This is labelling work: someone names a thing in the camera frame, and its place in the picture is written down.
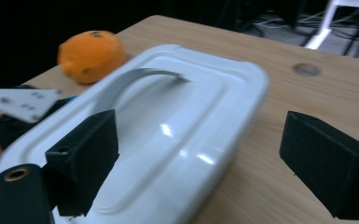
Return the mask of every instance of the wooden table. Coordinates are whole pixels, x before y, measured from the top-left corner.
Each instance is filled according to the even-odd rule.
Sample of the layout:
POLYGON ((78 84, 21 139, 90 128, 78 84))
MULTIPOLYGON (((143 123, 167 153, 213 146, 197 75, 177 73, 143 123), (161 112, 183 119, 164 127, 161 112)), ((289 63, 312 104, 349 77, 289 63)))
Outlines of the wooden table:
MULTIPOLYGON (((359 140, 358 59, 161 16, 134 24, 118 36, 129 57, 156 45, 179 44, 257 63, 269 74, 269 94, 254 126, 194 223, 359 223, 333 219, 279 156, 288 110, 312 115, 359 140), (314 64, 321 74, 299 76, 293 70, 298 63, 314 64)), ((75 84, 59 67, 29 83, 61 89, 63 96, 89 87, 75 84)))

